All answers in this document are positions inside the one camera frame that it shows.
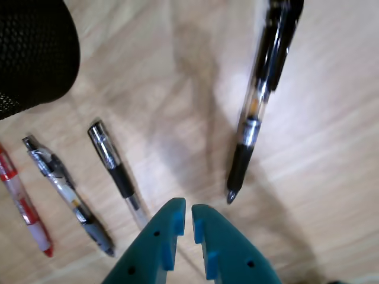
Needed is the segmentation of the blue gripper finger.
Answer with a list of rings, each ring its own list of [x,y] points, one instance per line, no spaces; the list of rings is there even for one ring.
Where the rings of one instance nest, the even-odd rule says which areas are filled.
[[[174,270],[177,238],[184,234],[186,201],[169,200],[121,256],[104,283],[165,283]]]
[[[205,278],[214,283],[280,283],[263,254],[221,213],[205,205],[192,208],[194,241],[201,244]]]

